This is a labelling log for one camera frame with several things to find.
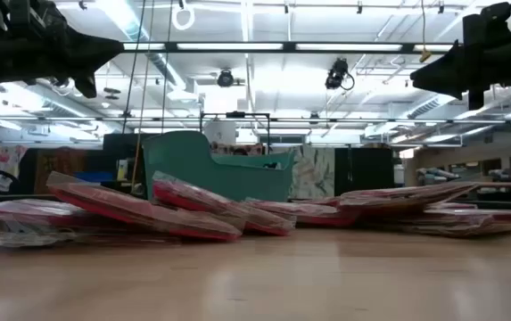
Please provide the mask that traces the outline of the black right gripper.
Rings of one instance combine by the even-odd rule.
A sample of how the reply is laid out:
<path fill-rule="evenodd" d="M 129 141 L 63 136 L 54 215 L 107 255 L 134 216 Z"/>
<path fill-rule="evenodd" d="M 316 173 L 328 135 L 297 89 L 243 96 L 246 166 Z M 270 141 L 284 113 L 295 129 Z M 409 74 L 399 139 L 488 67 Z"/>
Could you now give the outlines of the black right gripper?
<path fill-rule="evenodd" d="M 469 110 L 483 107 L 484 88 L 489 85 L 511 86 L 511 30 L 507 23 L 510 16 L 511 2 L 501 2 L 463 19 Z M 459 84 L 456 67 L 460 50 L 456 40 L 441 58 L 412 72 L 412 86 L 461 99 L 464 89 Z"/>

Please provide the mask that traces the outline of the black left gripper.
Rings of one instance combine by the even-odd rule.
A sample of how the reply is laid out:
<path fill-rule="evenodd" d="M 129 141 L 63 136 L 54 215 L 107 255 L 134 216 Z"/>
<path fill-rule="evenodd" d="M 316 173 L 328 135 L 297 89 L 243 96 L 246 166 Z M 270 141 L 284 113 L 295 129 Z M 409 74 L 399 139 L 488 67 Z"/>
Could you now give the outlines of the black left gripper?
<path fill-rule="evenodd" d="M 0 83 L 54 78 L 61 84 L 81 75 L 75 87 L 86 98 L 96 98 L 93 74 L 124 51 L 118 40 L 71 28 L 53 1 L 0 1 L 0 13 Z"/>

